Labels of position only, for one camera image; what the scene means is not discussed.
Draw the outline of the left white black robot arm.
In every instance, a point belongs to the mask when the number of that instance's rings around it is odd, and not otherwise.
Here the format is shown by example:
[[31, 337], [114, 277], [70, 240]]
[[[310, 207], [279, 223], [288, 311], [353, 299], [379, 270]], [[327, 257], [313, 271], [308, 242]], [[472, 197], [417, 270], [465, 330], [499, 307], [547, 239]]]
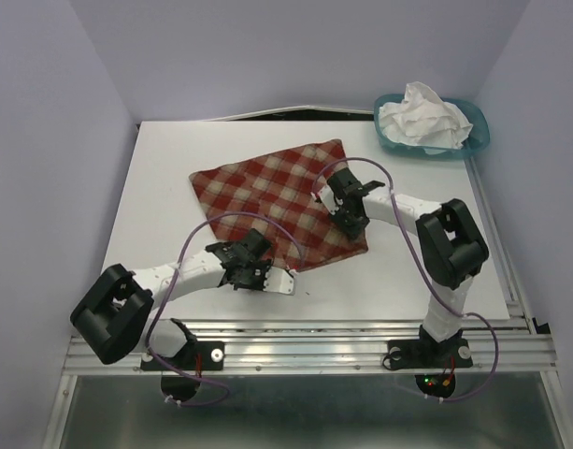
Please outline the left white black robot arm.
[[173, 368], [194, 360], [194, 345], [175, 323], [155, 325], [152, 311], [197, 291], [226, 284], [235, 289], [276, 292], [281, 271], [264, 256], [272, 243], [257, 230], [244, 238], [209, 244], [176, 263], [129, 270], [106, 268], [70, 314], [70, 322], [105, 365], [118, 362], [136, 347], [151, 345]]

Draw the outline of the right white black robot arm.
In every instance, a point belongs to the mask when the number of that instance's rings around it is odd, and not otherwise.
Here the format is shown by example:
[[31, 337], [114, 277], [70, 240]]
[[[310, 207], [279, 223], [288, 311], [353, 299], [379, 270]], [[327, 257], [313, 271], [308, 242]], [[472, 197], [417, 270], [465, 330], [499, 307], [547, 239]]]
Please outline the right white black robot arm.
[[361, 183], [347, 168], [332, 174], [315, 198], [350, 240], [381, 221], [397, 226], [405, 241], [419, 242], [408, 249], [430, 292], [427, 314], [416, 339], [388, 342], [384, 367], [441, 368], [449, 362], [470, 367], [461, 329], [464, 307], [490, 252], [467, 205], [457, 198], [438, 203], [397, 194], [381, 181]]

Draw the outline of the red checked skirt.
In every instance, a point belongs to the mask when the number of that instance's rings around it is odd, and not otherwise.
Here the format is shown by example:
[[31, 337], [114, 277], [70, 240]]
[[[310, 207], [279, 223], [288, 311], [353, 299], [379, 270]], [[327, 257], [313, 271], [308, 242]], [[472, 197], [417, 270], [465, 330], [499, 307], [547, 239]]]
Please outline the red checked skirt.
[[249, 229], [272, 242], [275, 265], [300, 271], [324, 267], [366, 253], [364, 236], [348, 240], [314, 201], [325, 178], [347, 166], [343, 143], [332, 139], [194, 172], [190, 183], [207, 218], [230, 211], [262, 215], [231, 216], [211, 225], [218, 240], [242, 239]]

